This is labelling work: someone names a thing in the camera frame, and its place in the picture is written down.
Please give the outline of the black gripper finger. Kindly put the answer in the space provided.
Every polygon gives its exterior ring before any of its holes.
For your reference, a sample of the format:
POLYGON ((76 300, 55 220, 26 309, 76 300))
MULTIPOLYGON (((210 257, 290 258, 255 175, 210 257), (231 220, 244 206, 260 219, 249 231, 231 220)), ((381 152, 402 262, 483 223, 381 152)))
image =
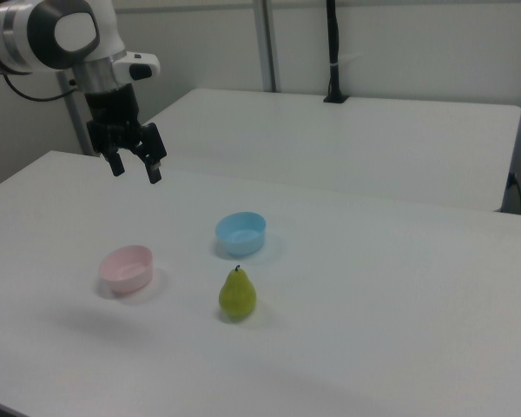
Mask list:
POLYGON ((135 143, 131 151, 144 164, 151 184, 162 179, 160 167, 162 159, 167 156, 158 128, 152 122, 135 129, 135 143))
POLYGON ((122 159, 116 146, 107 146, 101 150, 101 154, 108 162, 113 176, 118 177, 125 172, 122 159))

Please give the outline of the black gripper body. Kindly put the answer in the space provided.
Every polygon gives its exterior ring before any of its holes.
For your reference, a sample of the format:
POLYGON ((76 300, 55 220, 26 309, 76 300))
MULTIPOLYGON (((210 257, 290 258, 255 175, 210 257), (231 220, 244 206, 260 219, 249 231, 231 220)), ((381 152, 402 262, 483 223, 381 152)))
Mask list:
POLYGON ((142 126, 132 84, 102 93, 85 93, 91 120, 87 129, 93 150, 103 156, 126 149, 142 152, 142 126))

